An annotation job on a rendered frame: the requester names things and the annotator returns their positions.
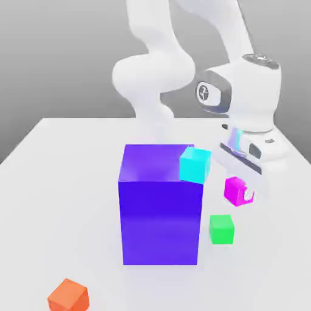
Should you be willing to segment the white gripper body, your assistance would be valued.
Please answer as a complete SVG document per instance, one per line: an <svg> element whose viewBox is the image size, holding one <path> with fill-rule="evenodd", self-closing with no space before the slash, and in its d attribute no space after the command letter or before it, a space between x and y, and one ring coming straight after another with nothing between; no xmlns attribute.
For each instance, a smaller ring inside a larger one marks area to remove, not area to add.
<svg viewBox="0 0 311 311"><path fill-rule="evenodd" d="M228 173L242 179L249 188L260 195L267 194L267 179L260 166L245 157L236 155L223 143L219 143L219 146L214 149L214 158Z"/></svg>

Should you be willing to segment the small cyan cube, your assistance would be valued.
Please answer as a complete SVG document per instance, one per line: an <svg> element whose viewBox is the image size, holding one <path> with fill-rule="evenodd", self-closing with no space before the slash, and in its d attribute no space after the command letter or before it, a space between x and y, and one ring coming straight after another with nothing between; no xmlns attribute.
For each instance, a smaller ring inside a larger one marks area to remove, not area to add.
<svg viewBox="0 0 311 311"><path fill-rule="evenodd" d="M210 165L211 151L189 146L180 156L180 180L203 185L209 175Z"/></svg>

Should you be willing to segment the small magenta cube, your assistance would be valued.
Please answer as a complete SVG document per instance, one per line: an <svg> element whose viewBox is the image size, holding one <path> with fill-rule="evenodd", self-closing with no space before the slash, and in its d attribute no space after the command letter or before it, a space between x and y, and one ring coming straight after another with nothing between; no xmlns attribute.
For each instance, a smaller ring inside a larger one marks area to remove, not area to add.
<svg viewBox="0 0 311 311"><path fill-rule="evenodd" d="M230 177L225 181L224 198L236 207L250 204L252 202L244 202L244 191L248 188L247 184L238 177Z"/></svg>

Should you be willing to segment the small green cube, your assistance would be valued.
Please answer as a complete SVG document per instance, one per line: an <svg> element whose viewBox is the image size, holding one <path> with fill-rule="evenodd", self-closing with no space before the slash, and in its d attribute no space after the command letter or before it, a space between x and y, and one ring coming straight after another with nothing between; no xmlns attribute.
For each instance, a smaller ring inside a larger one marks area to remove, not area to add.
<svg viewBox="0 0 311 311"><path fill-rule="evenodd" d="M235 227L229 214L210 216L209 234L213 245L231 245L234 241Z"/></svg>

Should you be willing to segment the large purple box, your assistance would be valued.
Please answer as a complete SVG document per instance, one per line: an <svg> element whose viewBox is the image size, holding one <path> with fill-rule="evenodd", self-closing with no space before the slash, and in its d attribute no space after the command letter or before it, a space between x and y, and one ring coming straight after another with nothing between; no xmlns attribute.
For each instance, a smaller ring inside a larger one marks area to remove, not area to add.
<svg viewBox="0 0 311 311"><path fill-rule="evenodd" d="M118 178L123 263L196 265L203 185L182 181L188 145L125 145Z"/></svg>

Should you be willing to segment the small orange cube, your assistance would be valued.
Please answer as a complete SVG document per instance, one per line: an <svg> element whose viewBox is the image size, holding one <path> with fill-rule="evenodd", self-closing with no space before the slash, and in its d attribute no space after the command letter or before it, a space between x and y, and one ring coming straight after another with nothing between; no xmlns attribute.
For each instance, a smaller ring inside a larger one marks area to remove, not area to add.
<svg viewBox="0 0 311 311"><path fill-rule="evenodd" d="M47 298L50 311L87 311L90 302L87 287L65 279Z"/></svg>

